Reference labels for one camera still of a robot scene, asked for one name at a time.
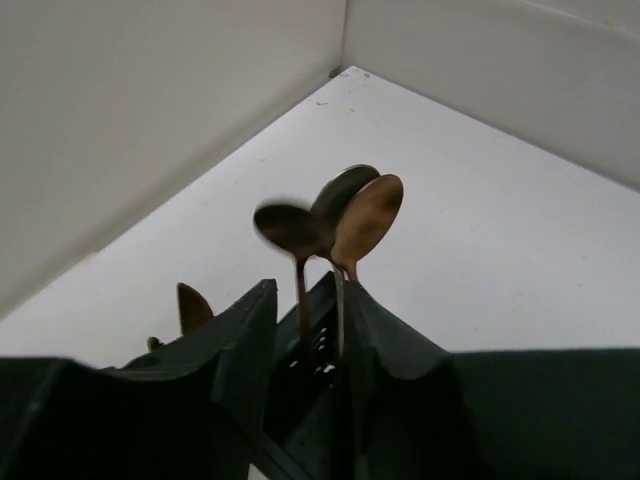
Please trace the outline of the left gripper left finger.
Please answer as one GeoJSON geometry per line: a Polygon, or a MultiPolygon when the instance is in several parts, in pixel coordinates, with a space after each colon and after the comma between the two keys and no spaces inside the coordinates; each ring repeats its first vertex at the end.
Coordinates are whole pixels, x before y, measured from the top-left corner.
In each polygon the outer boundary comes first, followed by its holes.
{"type": "Polygon", "coordinates": [[[121,368],[1,361],[5,479],[245,479],[262,432],[277,285],[121,368]]]}

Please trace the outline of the small copper spoon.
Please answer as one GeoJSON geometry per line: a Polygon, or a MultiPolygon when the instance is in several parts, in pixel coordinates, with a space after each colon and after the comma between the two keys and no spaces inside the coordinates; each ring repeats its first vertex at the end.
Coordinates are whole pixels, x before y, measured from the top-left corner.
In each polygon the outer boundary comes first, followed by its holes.
{"type": "Polygon", "coordinates": [[[300,344],[306,355],[311,356],[312,326],[305,265],[320,246],[319,220],[300,205],[273,201],[265,202],[255,209],[253,224],[267,242],[287,252],[294,259],[300,344]]]}

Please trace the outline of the gold knife green handle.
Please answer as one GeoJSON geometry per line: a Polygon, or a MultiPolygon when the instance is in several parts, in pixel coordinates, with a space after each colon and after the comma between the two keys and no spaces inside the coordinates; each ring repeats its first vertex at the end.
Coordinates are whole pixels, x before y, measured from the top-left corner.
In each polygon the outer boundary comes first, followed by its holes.
{"type": "Polygon", "coordinates": [[[150,336],[146,340],[146,346],[149,352],[153,352],[164,346],[164,343],[155,336],[150,336]]]}

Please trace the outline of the copper knife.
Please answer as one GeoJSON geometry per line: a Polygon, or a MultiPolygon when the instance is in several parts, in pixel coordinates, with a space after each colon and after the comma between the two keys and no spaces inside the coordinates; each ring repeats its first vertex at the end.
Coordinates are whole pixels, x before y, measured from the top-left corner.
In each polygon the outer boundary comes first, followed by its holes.
{"type": "Polygon", "coordinates": [[[214,319],[214,312],[207,300],[186,283],[177,284],[180,331],[183,336],[203,327],[214,319]]]}

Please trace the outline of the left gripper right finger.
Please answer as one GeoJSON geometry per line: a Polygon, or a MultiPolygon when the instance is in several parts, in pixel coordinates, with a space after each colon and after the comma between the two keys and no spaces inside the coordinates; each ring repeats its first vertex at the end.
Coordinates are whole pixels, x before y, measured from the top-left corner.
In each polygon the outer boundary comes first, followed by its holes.
{"type": "Polygon", "coordinates": [[[635,348],[451,353],[344,287],[357,479],[635,479],[635,348]]]}

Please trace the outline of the silver spoon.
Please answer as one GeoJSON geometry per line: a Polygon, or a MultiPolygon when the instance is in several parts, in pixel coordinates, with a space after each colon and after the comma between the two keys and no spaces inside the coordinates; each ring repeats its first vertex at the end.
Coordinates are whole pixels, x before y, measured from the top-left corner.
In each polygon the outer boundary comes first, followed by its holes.
{"type": "MultiPolygon", "coordinates": [[[[322,217],[333,232],[354,196],[369,182],[379,177],[379,171],[366,164],[353,165],[329,181],[320,191],[312,204],[311,211],[322,217]]],[[[337,310],[337,363],[344,354],[344,274],[339,266],[327,253],[324,258],[330,261],[333,267],[336,288],[337,310]]]]}

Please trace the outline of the large copper spoon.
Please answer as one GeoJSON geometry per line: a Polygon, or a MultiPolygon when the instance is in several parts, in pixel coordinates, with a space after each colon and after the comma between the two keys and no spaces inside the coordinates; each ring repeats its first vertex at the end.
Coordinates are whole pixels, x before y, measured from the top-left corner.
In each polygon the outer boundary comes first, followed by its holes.
{"type": "Polygon", "coordinates": [[[351,281],[358,282],[357,263],[387,234],[403,196],[400,177],[384,174],[361,188],[349,202],[336,228],[331,259],[351,281]]]}

